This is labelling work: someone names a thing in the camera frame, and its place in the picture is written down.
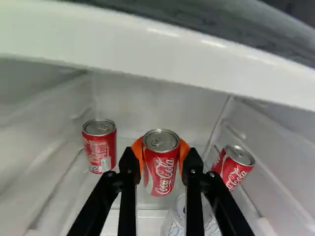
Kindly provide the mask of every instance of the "can lid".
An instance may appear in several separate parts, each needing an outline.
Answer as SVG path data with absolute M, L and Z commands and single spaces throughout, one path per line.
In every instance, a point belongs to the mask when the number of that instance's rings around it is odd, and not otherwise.
M 93 119 L 83 125 L 83 132 L 93 136 L 103 136 L 115 129 L 115 123 L 109 119 Z
M 255 164 L 253 156 L 240 146 L 227 145 L 224 149 L 229 157 L 243 166 L 252 166 Z
M 168 129 L 152 129 L 144 135 L 143 144 L 155 152 L 168 152 L 179 145 L 179 137 Z

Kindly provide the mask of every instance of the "white can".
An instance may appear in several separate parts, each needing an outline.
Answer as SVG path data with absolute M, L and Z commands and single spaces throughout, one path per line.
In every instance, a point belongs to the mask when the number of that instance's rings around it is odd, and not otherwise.
M 203 222 L 205 229 L 205 236 L 221 236 L 219 226 L 211 206 L 201 194 Z M 161 236 L 185 236 L 186 214 L 185 214 L 186 196 L 185 194 L 179 196 L 176 203 L 168 211 L 164 223 L 161 228 Z

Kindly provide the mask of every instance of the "coca-cola logo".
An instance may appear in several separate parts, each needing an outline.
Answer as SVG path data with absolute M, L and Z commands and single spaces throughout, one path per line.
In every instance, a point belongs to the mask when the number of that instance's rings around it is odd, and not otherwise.
M 174 173 L 175 161 L 173 158 L 167 159 L 165 162 L 157 157 L 156 174 L 160 177 L 158 187 L 155 190 L 162 195 L 171 191 L 171 182 Z
M 227 186 L 228 190 L 231 191 L 237 184 L 239 184 L 247 175 L 247 173 L 247 171 L 240 171 L 238 166 L 235 167 L 234 171 L 232 171 L 227 177 L 227 182 L 225 185 Z

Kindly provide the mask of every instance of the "soda can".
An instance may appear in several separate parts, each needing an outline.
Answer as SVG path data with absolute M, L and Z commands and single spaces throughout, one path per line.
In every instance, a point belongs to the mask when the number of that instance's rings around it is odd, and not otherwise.
M 254 164 L 255 160 L 249 152 L 240 146 L 227 145 L 220 152 L 211 171 L 220 174 L 231 192 L 252 170 Z
M 93 119 L 83 125 L 84 149 L 94 174 L 102 174 L 116 165 L 116 125 L 109 119 Z
M 179 141 L 178 135 L 167 129 L 150 130 L 142 138 L 144 187 L 153 196 L 165 196 L 174 187 Z
M 220 236 L 221 232 L 213 215 L 211 206 L 203 194 L 201 194 L 203 222 L 205 236 Z M 185 236 L 186 227 L 186 196 L 179 196 L 176 203 L 168 211 L 161 228 L 161 236 Z

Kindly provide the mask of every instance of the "red soda can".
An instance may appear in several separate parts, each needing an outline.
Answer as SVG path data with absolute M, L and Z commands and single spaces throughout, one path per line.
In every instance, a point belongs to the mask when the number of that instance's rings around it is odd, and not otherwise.
M 211 171 L 220 174 L 230 192 L 252 170 L 255 164 L 253 156 L 239 146 L 225 146 Z
M 167 129 L 153 129 L 143 136 L 144 187 L 153 196 L 169 194 L 180 152 L 180 139 Z
M 116 131 L 109 119 L 93 119 L 83 125 L 84 149 L 92 173 L 102 174 L 115 167 Z

